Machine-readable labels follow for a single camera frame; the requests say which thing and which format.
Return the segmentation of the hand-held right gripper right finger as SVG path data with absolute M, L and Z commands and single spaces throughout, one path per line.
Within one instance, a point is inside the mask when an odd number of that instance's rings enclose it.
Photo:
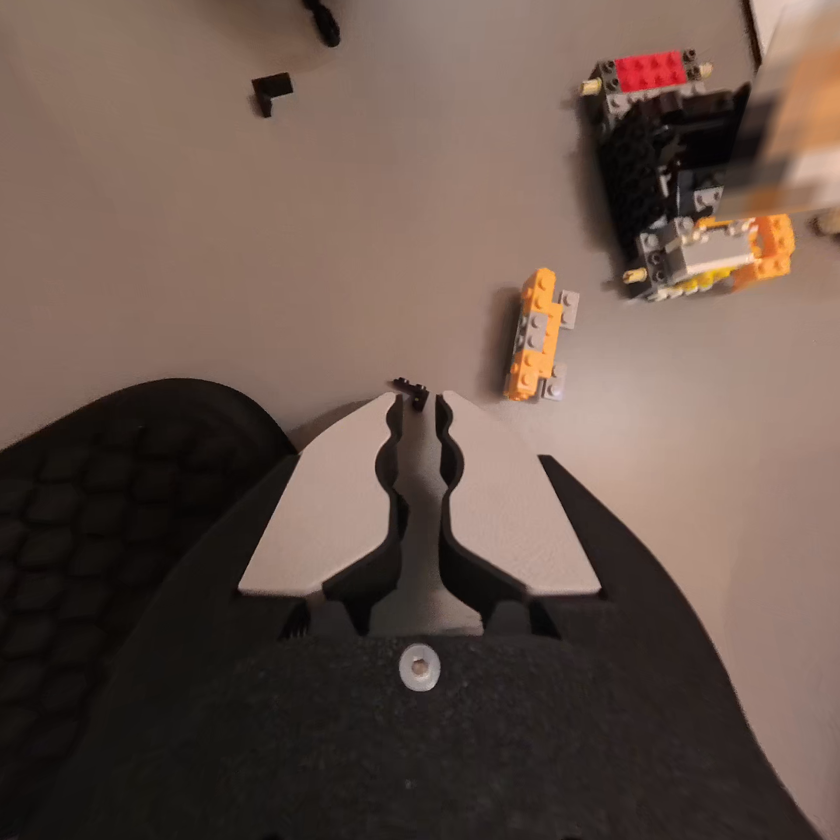
M 462 395 L 439 398 L 440 439 L 456 457 L 448 493 L 456 547 L 525 595 L 598 595 L 602 585 L 538 455 Z

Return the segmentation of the black angled brick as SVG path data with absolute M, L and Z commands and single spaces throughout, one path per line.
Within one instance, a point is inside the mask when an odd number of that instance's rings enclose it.
M 290 96 L 294 92 L 291 75 L 288 72 L 254 78 L 250 84 L 255 110 L 263 119 L 272 117 L 275 100 Z

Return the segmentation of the black brick car chassis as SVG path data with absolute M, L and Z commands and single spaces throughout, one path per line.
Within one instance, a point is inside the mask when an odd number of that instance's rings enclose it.
M 601 59 L 581 84 L 630 298 L 739 291 L 791 273 L 787 214 L 720 215 L 749 82 L 708 90 L 693 49 Z

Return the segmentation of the grey desk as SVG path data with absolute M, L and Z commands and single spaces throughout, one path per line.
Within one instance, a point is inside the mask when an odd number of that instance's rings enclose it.
M 2 445 L 169 376 L 297 446 L 405 376 L 555 457 L 652 550 L 838 838 L 838 243 L 625 300 L 574 94 L 602 58 L 753 62 L 740 2 L 2 2 Z M 294 92 L 256 112 L 251 80 Z M 580 294 L 562 400 L 503 394 L 523 284 Z

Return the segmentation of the black knobbly brick piece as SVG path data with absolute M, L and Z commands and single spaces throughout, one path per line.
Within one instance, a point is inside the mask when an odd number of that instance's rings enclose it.
M 341 32 L 338 21 L 323 1 L 301 1 L 311 16 L 321 42 L 330 49 L 340 45 Z

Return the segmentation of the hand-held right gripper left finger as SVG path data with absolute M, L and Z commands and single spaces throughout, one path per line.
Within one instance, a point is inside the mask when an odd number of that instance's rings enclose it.
M 403 398 L 383 393 L 315 437 L 301 452 L 238 583 L 243 595 L 308 598 L 383 545 L 391 495 L 376 459 L 397 439 Z

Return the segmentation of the orange grey brick assembly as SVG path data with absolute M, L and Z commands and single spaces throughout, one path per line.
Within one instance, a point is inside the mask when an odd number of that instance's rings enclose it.
M 558 341 L 573 330 L 580 294 L 561 289 L 549 268 L 537 269 L 523 284 L 504 396 L 515 403 L 558 402 L 564 396 L 567 366 Z

